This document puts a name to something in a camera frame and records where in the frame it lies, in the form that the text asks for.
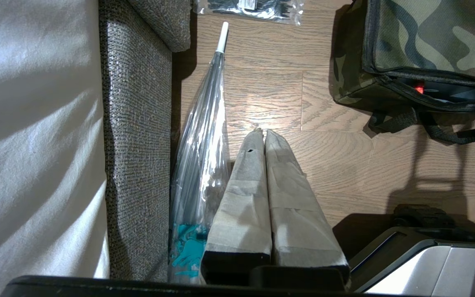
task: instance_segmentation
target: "gray fabric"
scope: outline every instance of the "gray fabric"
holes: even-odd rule
[[[172,53],[126,0],[99,5],[111,278],[165,282]]]
[[[270,255],[269,199],[263,133],[260,128],[245,137],[237,155],[205,250],[262,252]]]
[[[128,0],[173,52],[190,48],[190,0]]]
[[[297,267],[347,266],[289,143],[267,130],[265,155],[273,262]]]

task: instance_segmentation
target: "couch armrest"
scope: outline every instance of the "couch armrest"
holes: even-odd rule
[[[190,48],[190,0],[128,0],[173,52]]]

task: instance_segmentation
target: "white sheet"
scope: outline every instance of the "white sheet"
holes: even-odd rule
[[[0,0],[0,292],[109,274],[97,0]]]

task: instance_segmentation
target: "gray upholstered couch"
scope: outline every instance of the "gray upholstered couch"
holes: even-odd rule
[[[100,0],[111,278],[166,281],[172,52],[190,0]]]

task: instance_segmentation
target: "wooden floor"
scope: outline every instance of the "wooden floor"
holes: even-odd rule
[[[367,113],[333,102],[332,28],[337,10],[350,2],[308,0],[300,27],[199,15],[193,49],[174,56],[184,119],[221,24],[230,23],[225,100],[232,158],[257,125],[283,135],[348,256],[386,227],[386,214],[399,203],[426,203],[475,223],[475,143],[446,146],[421,127],[371,138],[362,131]]]

